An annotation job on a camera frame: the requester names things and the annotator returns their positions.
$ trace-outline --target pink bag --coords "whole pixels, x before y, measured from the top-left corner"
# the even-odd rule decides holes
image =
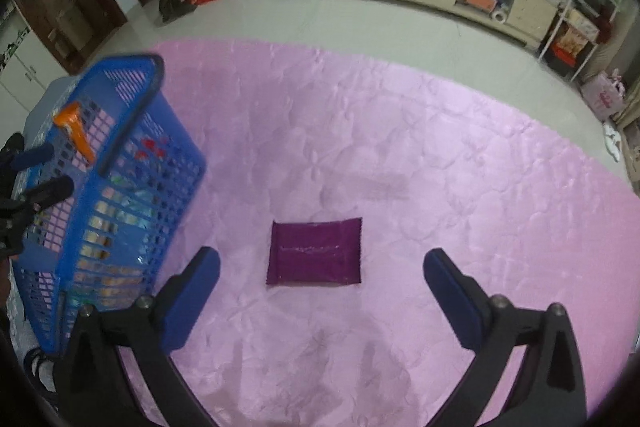
[[[603,71],[580,88],[584,101],[600,121],[607,120],[625,107],[625,90],[617,73],[616,70],[609,76]]]

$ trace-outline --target wooden door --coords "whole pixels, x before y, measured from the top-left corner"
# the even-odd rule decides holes
[[[126,22],[115,0],[15,3],[33,32],[69,73],[78,73],[107,36]]]

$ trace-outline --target purple packet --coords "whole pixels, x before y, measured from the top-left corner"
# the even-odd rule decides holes
[[[362,282],[361,229],[361,217],[329,223],[274,222],[267,284]]]

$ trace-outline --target orange box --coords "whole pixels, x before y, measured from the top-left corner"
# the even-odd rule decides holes
[[[467,4],[475,6],[485,12],[491,13],[494,11],[496,0],[465,0]]]

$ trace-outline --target pink blanket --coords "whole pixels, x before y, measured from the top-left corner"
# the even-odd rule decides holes
[[[602,399],[640,318],[640,200],[596,160],[397,64],[254,41],[157,51],[209,164],[159,284],[201,245],[220,252],[220,282],[173,357],[221,426],[427,423],[472,358],[422,279],[433,247],[518,306],[563,302],[590,409]],[[266,286],[273,220],[359,216],[361,285]]]

